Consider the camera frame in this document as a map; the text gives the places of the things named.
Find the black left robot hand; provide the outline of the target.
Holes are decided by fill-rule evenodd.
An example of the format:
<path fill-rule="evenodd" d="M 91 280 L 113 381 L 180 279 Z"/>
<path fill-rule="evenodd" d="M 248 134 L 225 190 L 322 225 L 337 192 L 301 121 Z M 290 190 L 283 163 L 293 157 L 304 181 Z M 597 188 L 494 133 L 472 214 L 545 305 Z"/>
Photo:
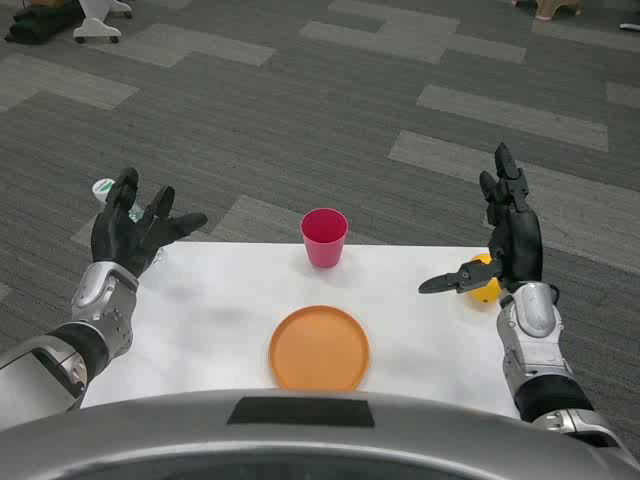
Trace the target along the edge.
<path fill-rule="evenodd" d="M 135 277 L 150 267 L 161 248 L 190 236 L 208 222 L 202 212 L 173 217 L 175 190 L 168 185 L 157 192 L 142 218 L 133 221 L 129 211 L 137 198 L 138 181 L 135 168 L 121 171 L 91 233 L 93 260 L 117 263 Z"/>

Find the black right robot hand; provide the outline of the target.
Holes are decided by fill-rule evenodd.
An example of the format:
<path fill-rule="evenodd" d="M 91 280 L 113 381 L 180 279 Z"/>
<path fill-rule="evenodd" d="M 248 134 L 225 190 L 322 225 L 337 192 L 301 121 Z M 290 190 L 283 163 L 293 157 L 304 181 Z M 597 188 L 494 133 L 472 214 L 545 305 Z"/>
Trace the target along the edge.
<path fill-rule="evenodd" d="M 501 143 L 494 154 L 496 174 L 484 170 L 479 185 L 486 202 L 486 217 L 493 227 L 488 249 L 491 260 L 473 260 L 456 272 L 424 281 L 421 294 L 454 290 L 466 293 L 495 279 L 501 286 L 542 279 L 543 244 L 537 214 L 527 202 L 528 182 L 508 147 Z"/>

